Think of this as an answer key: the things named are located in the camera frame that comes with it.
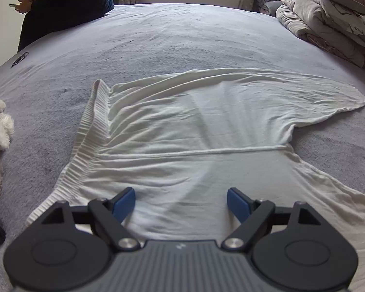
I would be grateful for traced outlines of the white garment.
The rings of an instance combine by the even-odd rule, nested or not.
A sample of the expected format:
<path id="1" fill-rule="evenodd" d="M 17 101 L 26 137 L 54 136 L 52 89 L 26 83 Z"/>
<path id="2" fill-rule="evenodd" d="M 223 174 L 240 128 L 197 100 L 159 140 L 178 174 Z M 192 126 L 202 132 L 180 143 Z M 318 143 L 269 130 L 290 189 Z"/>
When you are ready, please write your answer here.
<path id="1" fill-rule="evenodd" d="M 365 194 L 291 147 L 293 130 L 365 106 L 356 88 L 262 69 L 210 69 L 108 87 L 96 81 L 70 161 L 33 223 L 56 201 L 85 205 L 134 188 L 128 228 L 141 239 L 224 239 L 236 187 L 280 206 L 305 201 L 356 249 L 365 291 Z"/>

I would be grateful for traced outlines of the person in dark clothes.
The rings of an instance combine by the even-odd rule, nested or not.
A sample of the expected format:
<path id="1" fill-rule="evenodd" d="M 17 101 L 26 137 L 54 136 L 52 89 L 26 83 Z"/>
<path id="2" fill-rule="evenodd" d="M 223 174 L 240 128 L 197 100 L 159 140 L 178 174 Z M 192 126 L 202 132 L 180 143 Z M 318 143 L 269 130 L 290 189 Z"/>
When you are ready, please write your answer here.
<path id="1" fill-rule="evenodd" d="M 18 0 L 14 9 L 24 14 L 18 51 L 50 34 L 103 17 L 113 0 Z"/>

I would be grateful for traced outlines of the grey bed blanket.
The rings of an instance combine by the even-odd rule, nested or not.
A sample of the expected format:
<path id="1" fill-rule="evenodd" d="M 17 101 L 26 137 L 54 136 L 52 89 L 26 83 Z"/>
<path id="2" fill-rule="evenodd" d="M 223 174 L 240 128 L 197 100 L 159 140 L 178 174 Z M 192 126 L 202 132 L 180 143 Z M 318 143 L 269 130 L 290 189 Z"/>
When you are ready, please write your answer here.
<path id="1" fill-rule="evenodd" d="M 29 55 L 11 67 L 25 51 Z M 365 96 L 365 69 L 297 39 L 275 18 L 259 13 L 207 5 L 129 5 L 50 34 L 0 68 L 0 99 L 15 127 L 0 159 L 6 244 L 55 189 L 96 81 L 113 87 L 210 69 L 320 76 Z M 365 106 L 294 128 L 290 144 L 300 159 L 365 194 Z"/>

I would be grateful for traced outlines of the black round logo patch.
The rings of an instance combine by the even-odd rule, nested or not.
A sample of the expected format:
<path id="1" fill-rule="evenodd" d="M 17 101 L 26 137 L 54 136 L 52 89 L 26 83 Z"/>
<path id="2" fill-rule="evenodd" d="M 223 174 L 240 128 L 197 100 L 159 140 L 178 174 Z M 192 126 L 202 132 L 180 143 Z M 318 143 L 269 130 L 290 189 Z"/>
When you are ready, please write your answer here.
<path id="1" fill-rule="evenodd" d="M 23 54 L 21 54 L 21 56 L 19 56 L 11 65 L 11 67 L 15 67 L 16 65 L 18 65 L 20 62 L 22 62 L 27 56 L 29 55 L 28 51 L 25 51 Z"/>

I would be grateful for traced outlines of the folded grey quilt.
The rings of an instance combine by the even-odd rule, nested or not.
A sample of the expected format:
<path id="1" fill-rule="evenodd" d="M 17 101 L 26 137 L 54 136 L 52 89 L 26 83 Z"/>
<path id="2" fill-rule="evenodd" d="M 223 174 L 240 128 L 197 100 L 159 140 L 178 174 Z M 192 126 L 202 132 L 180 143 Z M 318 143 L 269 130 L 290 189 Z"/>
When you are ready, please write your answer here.
<path id="1" fill-rule="evenodd" d="M 365 21 L 331 0 L 282 0 L 275 13 L 296 37 L 365 67 Z"/>

